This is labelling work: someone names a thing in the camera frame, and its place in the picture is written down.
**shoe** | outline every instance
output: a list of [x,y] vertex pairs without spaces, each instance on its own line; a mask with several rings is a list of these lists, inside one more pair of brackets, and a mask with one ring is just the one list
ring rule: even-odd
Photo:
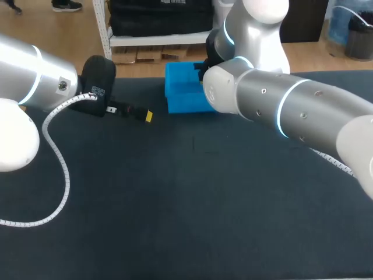
[[54,12],[76,12],[83,8],[81,3],[77,3],[74,1],[69,1],[67,5],[56,5],[52,4],[52,10]]

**black bag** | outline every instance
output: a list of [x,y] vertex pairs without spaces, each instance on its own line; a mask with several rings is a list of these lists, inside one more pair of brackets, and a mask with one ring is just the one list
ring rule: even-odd
[[211,0],[111,0],[115,36],[166,36],[212,29]]

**blue box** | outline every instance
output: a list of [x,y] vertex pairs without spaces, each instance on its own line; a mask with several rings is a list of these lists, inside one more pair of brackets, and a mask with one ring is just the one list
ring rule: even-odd
[[169,114],[215,112],[206,99],[194,63],[200,61],[166,64],[164,92]]

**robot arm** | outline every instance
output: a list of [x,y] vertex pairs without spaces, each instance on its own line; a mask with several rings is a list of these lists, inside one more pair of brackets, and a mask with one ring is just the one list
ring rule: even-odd
[[51,111],[74,97],[75,67],[33,45],[0,34],[0,98]]
[[218,112],[257,121],[341,160],[373,199],[373,104],[288,75],[279,37],[287,10],[288,0],[236,1],[207,40],[209,59],[218,62],[200,75],[207,100]]
[[200,80],[208,68],[234,57],[252,68],[289,74],[280,40],[288,8],[288,0],[236,0],[223,25],[206,40],[207,60],[200,66]]
[[0,34],[0,172],[22,168],[38,151],[38,130],[19,105],[51,111],[76,95],[78,81],[72,64]]

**floor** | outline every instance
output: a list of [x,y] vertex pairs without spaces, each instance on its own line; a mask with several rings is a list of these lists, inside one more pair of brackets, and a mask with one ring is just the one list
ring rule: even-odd
[[[103,54],[92,0],[83,0],[84,10],[54,13],[50,0],[16,0],[23,9],[17,16],[0,3],[0,32],[34,44],[74,63],[78,73],[94,54]],[[373,62],[358,62],[344,57],[321,39],[318,43],[284,44],[292,72],[373,69]],[[193,46],[186,60],[205,58],[203,45]],[[119,65],[118,77],[164,76],[165,63]]]

